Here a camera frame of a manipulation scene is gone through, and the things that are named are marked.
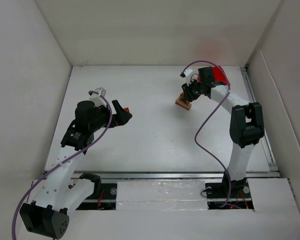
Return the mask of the orange arch wood block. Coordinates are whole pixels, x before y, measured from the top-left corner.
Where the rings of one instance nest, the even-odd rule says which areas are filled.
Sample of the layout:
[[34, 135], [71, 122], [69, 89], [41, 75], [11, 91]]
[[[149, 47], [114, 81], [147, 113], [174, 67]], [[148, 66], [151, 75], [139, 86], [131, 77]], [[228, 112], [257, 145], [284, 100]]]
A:
[[184, 99], [184, 95], [185, 95], [184, 92], [182, 92], [179, 96], [179, 100], [184, 104], [188, 104], [187, 100]]

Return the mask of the light long wood block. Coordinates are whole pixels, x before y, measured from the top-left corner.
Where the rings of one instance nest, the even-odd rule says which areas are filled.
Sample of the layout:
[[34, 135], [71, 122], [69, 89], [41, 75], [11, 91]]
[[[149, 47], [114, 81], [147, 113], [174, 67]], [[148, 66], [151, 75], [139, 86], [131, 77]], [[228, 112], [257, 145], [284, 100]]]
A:
[[179, 97], [176, 99], [175, 103], [177, 105], [180, 105], [180, 106], [186, 106], [187, 105], [187, 103], [184, 101], [184, 99], [183, 98], [179, 98]]

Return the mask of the reddish long wood block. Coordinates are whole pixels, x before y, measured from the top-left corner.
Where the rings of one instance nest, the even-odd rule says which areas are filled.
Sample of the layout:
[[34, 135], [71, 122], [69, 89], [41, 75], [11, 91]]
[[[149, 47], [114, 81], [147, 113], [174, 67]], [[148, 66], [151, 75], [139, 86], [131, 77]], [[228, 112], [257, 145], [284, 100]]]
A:
[[190, 102], [184, 103], [182, 101], [176, 101], [175, 104], [182, 107], [183, 109], [186, 109], [187, 111], [189, 111], [192, 107], [192, 104]]

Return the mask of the red plastic bin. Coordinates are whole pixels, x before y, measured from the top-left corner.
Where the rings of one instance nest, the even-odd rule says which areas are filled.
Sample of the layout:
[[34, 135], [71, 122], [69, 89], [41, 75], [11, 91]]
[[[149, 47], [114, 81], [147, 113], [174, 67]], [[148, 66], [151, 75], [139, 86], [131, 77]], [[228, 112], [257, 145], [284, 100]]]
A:
[[216, 67], [213, 66], [212, 67], [212, 72], [213, 72], [213, 76], [216, 82], [222, 82], [224, 84], [228, 84], [227, 78], [225, 76], [225, 71], [223, 70], [223, 68], [221, 66]]

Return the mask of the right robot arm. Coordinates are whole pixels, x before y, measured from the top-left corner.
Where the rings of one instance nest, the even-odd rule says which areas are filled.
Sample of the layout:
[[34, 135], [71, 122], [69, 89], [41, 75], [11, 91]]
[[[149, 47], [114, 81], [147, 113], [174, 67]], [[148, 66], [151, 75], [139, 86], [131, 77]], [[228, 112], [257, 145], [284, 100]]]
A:
[[246, 171], [252, 151], [265, 135], [262, 105], [258, 102], [248, 102], [232, 93], [221, 67], [199, 68], [196, 79], [192, 78], [192, 73], [189, 68], [181, 73], [181, 76], [187, 79], [182, 85], [182, 101], [190, 104], [204, 95], [230, 114], [230, 161], [222, 182], [211, 185], [211, 193], [208, 194], [212, 198], [226, 198], [241, 191], [246, 185]]

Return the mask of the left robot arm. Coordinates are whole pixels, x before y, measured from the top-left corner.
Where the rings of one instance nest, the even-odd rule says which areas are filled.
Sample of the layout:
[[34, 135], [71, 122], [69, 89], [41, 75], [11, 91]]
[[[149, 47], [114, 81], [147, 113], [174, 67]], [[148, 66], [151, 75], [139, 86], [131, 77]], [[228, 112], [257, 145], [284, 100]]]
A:
[[78, 164], [97, 142], [95, 132], [123, 126], [132, 118], [129, 109], [122, 108], [117, 100], [112, 105], [94, 100], [77, 104], [75, 118], [61, 140], [56, 165], [44, 177], [44, 185], [32, 202], [20, 207], [28, 232], [59, 240], [69, 226], [70, 214], [85, 199], [103, 195], [101, 178], [93, 173], [83, 173], [74, 186], [69, 184]]

